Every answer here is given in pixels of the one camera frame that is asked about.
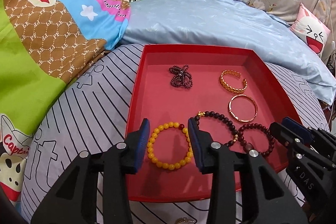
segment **cartoon monkey blanket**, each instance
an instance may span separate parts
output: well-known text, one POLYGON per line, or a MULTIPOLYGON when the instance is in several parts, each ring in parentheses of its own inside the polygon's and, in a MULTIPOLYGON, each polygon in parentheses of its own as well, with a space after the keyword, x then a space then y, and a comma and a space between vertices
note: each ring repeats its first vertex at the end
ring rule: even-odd
POLYGON ((12 203, 47 110, 113 49, 129 16, 128 0, 0 0, 0 186, 12 203))

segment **red tray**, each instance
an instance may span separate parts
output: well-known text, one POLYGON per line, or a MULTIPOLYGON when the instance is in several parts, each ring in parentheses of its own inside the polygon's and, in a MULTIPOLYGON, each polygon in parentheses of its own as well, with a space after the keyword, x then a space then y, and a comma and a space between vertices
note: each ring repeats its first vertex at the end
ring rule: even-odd
MULTIPOLYGON (((236 127, 241 123, 228 113, 228 103, 234 96, 225 90, 219 77, 223 70, 241 73, 238 79, 225 75, 226 82, 241 88, 242 79, 248 86, 244 94, 252 97, 258 105, 258 115, 252 121, 266 127, 291 117, 300 123, 299 116, 287 94, 272 72, 252 50, 200 45, 147 45, 143 49, 135 80, 126 132, 139 129, 143 118, 148 118, 151 132, 160 124, 170 121, 188 124, 188 119, 198 111, 214 111, 224 114, 236 127), (193 77, 191 89, 174 88, 173 77, 168 69, 173 65, 189 65, 193 77)), ((254 107, 246 99, 237 98, 232 110, 241 119, 254 116, 254 107)), ((199 128, 209 132, 215 141, 226 143, 232 139, 226 125, 217 119, 201 117, 199 128)), ((245 140, 258 151, 268 148, 264 134, 257 129, 244 133, 245 140)), ((231 150, 243 152, 239 144, 231 150)), ((162 131, 154 144, 154 154, 162 162, 175 163, 185 157, 188 143, 180 130, 170 128, 162 131)), ((279 172, 287 166, 286 149, 279 143, 267 158, 272 168, 279 172)), ((236 189, 240 189, 239 175, 235 174, 236 189)), ((185 202, 206 199, 211 193, 212 175, 202 175, 192 162, 181 169, 169 171, 157 168, 144 157, 142 168, 136 175, 127 177, 130 200, 142 202, 185 202)))

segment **dark brown beaded bracelet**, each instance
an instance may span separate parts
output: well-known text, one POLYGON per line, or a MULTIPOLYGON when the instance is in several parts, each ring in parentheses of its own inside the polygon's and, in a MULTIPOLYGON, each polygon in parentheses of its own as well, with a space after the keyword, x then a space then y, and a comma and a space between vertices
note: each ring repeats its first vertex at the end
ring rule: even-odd
POLYGON ((268 139, 268 150, 266 150, 265 152, 260 152, 259 153, 263 156, 263 157, 267 157, 269 154, 272 153, 273 151, 273 148, 274 148, 274 143, 275 143, 275 140, 274 140, 274 137, 273 135, 269 132, 269 129, 266 128, 265 126, 263 126, 261 123, 258 124, 258 123, 247 123, 247 124, 244 124, 243 126, 241 126, 239 128, 239 131, 238 131, 238 141, 240 142, 240 145, 244 148, 244 151, 246 153, 248 153, 250 150, 253 150, 254 147, 251 143, 247 143, 245 140, 244 140, 244 131, 246 129, 259 129, 261 132, 265 133, 266 136, 267 136, 267 139, 268 139))
POLYGON ((229 120, 227 117, 225 117, 224 114, 219 114, 218 112, 215 113, 214 111, 206 111, 206 112, 199 111, 198 114, 194 117, 197 125, 200 124, 200 117, 214 117, 215 119, 223 121, 223 123, 228 126, 234 138, 225 143, 224 144, 225 146, 227 147, 233 146, 235 142, 238 141, 238 130, 233 125, 233 122, 229 120))

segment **jewelry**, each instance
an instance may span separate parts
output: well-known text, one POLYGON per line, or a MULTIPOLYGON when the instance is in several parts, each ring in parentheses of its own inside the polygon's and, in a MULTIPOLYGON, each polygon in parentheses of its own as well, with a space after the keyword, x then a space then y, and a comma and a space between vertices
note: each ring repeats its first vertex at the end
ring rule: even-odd
POLYGON ((234 75, 234 76, 237 76, 238 78, 240 78, 240 76, 242 75, 241 73, 235 71, 235 70, 225 70, 222 72, 219 80, 220 80, 220 83, 222 84, 222 86, 228 90, 229 92, 232 92, 232 93, 236 93, 236 94, 241 94, 243 93, 246 88, 247 88, 247 81, 246 79, 244 78, 243 79, 243 85, 244 85, 244 88, 243 89, 235 89, 233 87, 231 87, 230 85, 228 85, 228 83, 225 82, 224 78, 223 78, 223 75, 234 75))
POLYGON ((238 132, 238 141, 240 142, 240 145, 244 148, 244 151, 246 153, 248 153, 250 150, 253 150, 254 147, 251 143, 247 143, 245 140, 244 140, 244 131, 246 129, 253 129, 253 128, 256 128, 256 129, 259 129, 261 132, 264 132, 267 136, 267 139, 268 139, 268 150, 266 150, 265 152, 260 152, 259 153, 263 156, 263 157, 267 157, 269 154, 272 153, 273 151, 273 148, 274 148, 274 143, 275 143, 275 140, 274 140, 274 137, 273 135, 271 134, 271 132, 269 131, 268 128, 266 128, 265 126, 263 126, 261 123, 260 124, 257 124, 257 123, 251 123, 251 124, 244 124, 242 127, 239 128, 239 132, 238 132))
POLYGON ((206 112, 198 112, 198 114, 194 117, 196 124, 200 124, 200 117, 214 117, 215 119, 218 119, 220 121, 223 121, 224 124, 226 124, 229 127, 229 130, 231 131, 231 134, 234 136, 234 138, 224 145, 227 147, 233 146, 235 142, 238 141, 238 130, 236 127, 233 125, 233 122, 230 121, 227 117, 224 116, 224 114, 219 114, 218 112, 214 111, 206 111, 206 112))
POLYGON ((190 89, 193 86, 192 76, 187 69, 189 68, 188 65, 184 65, 182 68, 178 66, 173 66, 169 68, 169 71, 175 76, 170 81, 170 84, 176 88, 179 86, 184 86, 186 89, 190 89))
POLYGON ((181 166, 184 166, 187 163, 191 162, 191 157, 194 155, 193 150, 191 148, 191 143, 188 135, 188 129, 184 127, 184 124, 178 123, 178 122, 169 122, 169 123, 164 123, 163 125, 158 126, 157 128, 154 129, 152 136, 149 138, 149 142, 147 143, 147 152, 148 152, 148 158, 152 160, 152 163, 156 164, 158 168, 163 168, 163 169, 169 169, 173 171, 174 169, 180 169, 181 166), (162 163, 161 161, 158 160, 157 157, 154 155, 154 148, 153 144, 155 143, 155 139, 158 137, 158 134, 163 131, 164 129, 168 129, 170 127, 178 128, 179 130, 182 131, 182 133, 185 134, 186 140, 189 144, 189 149, 186 154, 186 157, 183 160, 180 160, 179 162, 175 164, 168 164, 166 162, 162 163))
POLYGON ((255 117, 257 116, 257 114, 258 114, 258 106, 257 106, 257 103, 256 103, 250 96, 247 96, 247 95, 245 95, 245 94, 238 94, 238 95, 233 96, 232 99, 231 99, 230 102, 229 102, 229 106, 228 106, 228 108, 229 108, 229 113, 230 113, 230 115, 232 116, 232 118, 235 119, 235 120, 237 120, 238 122, 251 122, 251 121, 254 120, 254 118, 255 118, 255 117), (249 120, 241 120, 241 119, 239 119, 236 115, 234 115, 234 113, 232 112, 231 103, 232 103, 232 101, 233 101, 234 99, 236 99, 237 97, 240 97, 240 96, 242 96, 242 97, 244 97, 244 98, 250 100, 250 101, 253 103, 253 105, 254 105, 254 109, 255 109, 255 114, 254 114, 254 117, 253 117, 252 119, 249 119, 249 120))

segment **rose gold bangle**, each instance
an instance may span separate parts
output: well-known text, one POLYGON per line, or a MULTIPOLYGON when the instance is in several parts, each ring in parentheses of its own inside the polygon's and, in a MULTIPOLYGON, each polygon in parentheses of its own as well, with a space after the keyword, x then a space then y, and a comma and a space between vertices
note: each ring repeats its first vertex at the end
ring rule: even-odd
POLYGON ((222 74, 221 74, 221 76, 220 76, 220 78, 219 78, 220 83, 222 84, 222 86, 226 90, 228 90, 229 92, 232 92, 232 93, 241 94, 241 93, 243 93, 246 90, 246 88, 247 88, 247 81, 246 81, 246 79, 243 79, 243 85, 244 85, 243 89, 235 89, 235 88, 231 87, 230 85, 228 85, 228 83, 226 83, 224 81, 223 75, 234 75, 234 76, 240 78, 241 74, 239 72, 237 72, 235 70, 225 70, 225 71, 223 71, 222 74))
POLYGON ((258 114, 258 106, 257 106, 256 102, 255 102, 250 96, 247 96, 247 95, 245 95, 245 94, 238 94, 238 95, 236 95, 236 96, 233 96, 232 99, 231 99, 230 102, 229 102, 229 107, 228 107, 228 108, 229 108, 229 113, 230 113, 230 115, 232 116, 232 118, 235 119, 235 120, 237 120, 238 122, 251 122, 251 121, 254 120, 254 118, 255 118, 255 117, 257 116, 257 114, 258 114), (240 96, 242 96, 242 97, 244 97, 244 98, 250 100, 250 101, 252 102, 252 104, 254 105, 255 114, 254 114, 254 117, 253 117, 252 119, 250 119, 250 120, 241 120, 241 119, 239 119, 236 115, 234 115, 234 113, 232 112, 232 109, 231 109, 231 103, 232 103, 232 101, 233 101, 234 99, 236 99, 237 97, 240 97, 240 96))

